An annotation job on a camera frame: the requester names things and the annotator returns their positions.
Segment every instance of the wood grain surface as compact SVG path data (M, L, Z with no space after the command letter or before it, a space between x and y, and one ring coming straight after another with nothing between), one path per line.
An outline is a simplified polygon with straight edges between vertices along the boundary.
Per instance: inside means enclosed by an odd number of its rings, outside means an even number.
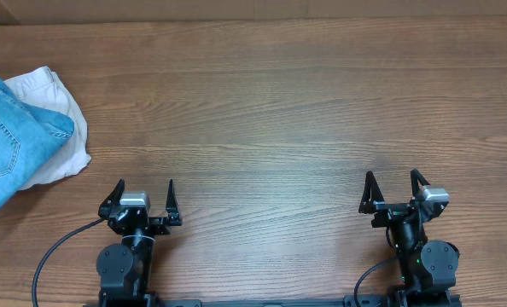
M205 301L339 298L389 258L358 214L364 174L408 200L418 168L451 193L430 239L461 251L466 306L507 306L507 17L0 26L0 76L57 72L89 124L89 166L0 210L0 306L31 306L53 243L96 219L120 178L184 226L151 288ZM67 241L42 306L96 301L106 225ZM396 265L361 293L399 283Z

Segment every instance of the black robot mount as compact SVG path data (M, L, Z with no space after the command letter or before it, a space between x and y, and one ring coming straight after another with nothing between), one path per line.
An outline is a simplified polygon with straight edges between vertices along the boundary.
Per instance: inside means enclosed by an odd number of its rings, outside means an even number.
M353 295L336 299L201 302L162 300L148 291L155 236L169 235L171 226L182 225L172 180L166 197L167 217L150 217L147 194L125 192L121 179L100 205L99 220L66 235L45 254L33 279L33 305L38 307L36 287L48 256L71 236L107 220L109 228L122 239L100 252L96 262L101 277L98 303L85 307L460 307L459 296L449 293L456 283L458 249L448 242L428 240L423 227L445 210L449 194L431 186L417 170L411 171L411 188L409 202L387 204L373 173L367 172L358 211L374 215L373 228L386 228L387 242L395 257L365 272ZM386 295L358 295L359 285L369 273L394 260L398 260L401 270L400 285L390 286Z

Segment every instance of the jeans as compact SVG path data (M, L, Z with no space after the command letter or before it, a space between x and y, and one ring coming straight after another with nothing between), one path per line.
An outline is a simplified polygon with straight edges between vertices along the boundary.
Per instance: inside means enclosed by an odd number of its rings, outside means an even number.
M0 79L0 207L72 134L68 116L18 101Z

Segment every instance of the denim seam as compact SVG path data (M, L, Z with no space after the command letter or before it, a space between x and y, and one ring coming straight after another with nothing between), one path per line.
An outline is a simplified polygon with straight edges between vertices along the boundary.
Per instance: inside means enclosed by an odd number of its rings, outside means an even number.
M9 161L9 165L6 169L0 171L0 177L9 174L11 171L15 169L16 160L18 158L18 153L20 150L20 142L16 140L15 136L9 131L9 129L5 126L5 124L0 120L0 130L7 136L10 140L10 146L13 148L13 156Z
M31 114L28 112L28 110L26 110L26 108L22 105L22 102L18 101L18 98L17 99L13 99L13 97L7 95L7 93L5 93L4 91L0 90L0 95L3 96L7 101L11 102L13 105L21 108L22 110L24 110L24 112L26 112L26 114L28 114L28 116L31 117Z
M52 135L52 136L55 136L55 137L59 137L59 138L68 138L70 137L71 135L68 134L68 133L64 133L64 132L52 132L52 131L49 131L49 133Z

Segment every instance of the white cloth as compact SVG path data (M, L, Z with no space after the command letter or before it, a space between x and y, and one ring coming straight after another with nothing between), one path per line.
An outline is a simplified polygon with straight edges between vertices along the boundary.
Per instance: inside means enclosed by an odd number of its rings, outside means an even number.
M86 153L86 121L77 102L56 73L50 71L48 67L40 67L4 82L20 101L60 112L69 116L75 123L72 137L20 190L30 188L34 184L50 183L63 177L77 175L90 162L90 156Z

